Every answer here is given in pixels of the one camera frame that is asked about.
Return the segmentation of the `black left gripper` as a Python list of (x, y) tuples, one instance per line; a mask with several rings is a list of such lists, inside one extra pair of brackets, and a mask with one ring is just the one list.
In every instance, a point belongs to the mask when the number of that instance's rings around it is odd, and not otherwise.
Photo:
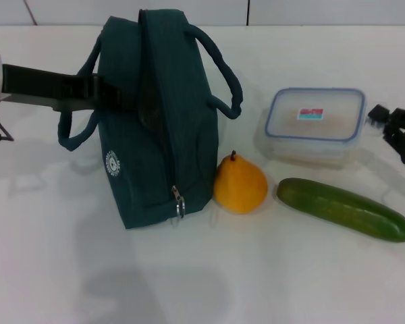
[(98, 75), (77, 76), (3, 65), (5, 101), (50, 107), (57, 112), (136, 111), (136, 99)]

